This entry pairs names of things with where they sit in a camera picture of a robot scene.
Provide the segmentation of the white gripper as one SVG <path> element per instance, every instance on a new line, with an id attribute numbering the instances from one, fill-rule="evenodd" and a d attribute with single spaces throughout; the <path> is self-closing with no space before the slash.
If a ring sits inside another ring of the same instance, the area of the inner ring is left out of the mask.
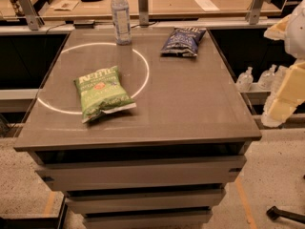
<path id="1" fill-rule="evenodd" d="M 264 36 L 284 40 L 285 52 L 295 59 L 305 58 L 305 0 L 274 25 Z M 280 66 L 275 73 L 271 93 L 261 116 L 265 127 L 275 128 L 286 122 L 296 108 L 305 102 L 305 61 L 296 60 L 290 67 Z"/>

